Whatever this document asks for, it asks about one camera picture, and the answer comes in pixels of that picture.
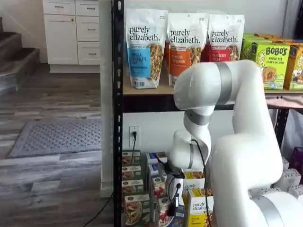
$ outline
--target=cabinet door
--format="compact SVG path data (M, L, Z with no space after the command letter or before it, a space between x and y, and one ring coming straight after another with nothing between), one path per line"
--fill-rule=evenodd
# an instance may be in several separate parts
M75 16L44 15L49 64L78 64Z
M78 41L99 41L99 17L77 17Z
M99 65L99 42L78 42L79 65Z

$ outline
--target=vanilla chocolate chip granola bag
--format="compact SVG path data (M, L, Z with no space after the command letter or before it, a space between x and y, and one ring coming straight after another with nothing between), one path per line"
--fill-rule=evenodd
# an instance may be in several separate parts
M244 23L243 15L209 15L209 61L240 59Z
M126 43L131 84L135 88L159 85L168 11L126 10Z
M205 47L208 26L207 13L169 13L169 85L178 76L200 62Z

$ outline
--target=pumpkin cinnamon granola bag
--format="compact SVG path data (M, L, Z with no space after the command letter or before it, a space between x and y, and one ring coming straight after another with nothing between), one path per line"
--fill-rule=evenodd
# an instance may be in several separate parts
M205 47L208 26L207 13L169 13L169 85L178 76L200 62Z

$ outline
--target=stair step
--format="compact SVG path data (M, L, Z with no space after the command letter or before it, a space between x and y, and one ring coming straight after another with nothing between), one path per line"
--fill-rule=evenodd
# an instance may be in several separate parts
M3 32L2 17L0 17L0 32Z
M0 63L22 48L21 35L14 32L0 33Z
M18 90L27 76L33 73L39 63L39 50L35 48L22 48L16 52L6 63L11 67L0 72L0 94L12 89Z

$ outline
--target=cabinet drawer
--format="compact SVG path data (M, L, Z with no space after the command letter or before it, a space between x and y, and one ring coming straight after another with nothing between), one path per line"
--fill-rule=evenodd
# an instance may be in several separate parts
M99 1L76 0L76 15L99 17Z
M78 41L99 41L99 17L76 17Z
M75 15L74 0L43 0L44 14Z
M79 65L99 65L99 42L78 42Z

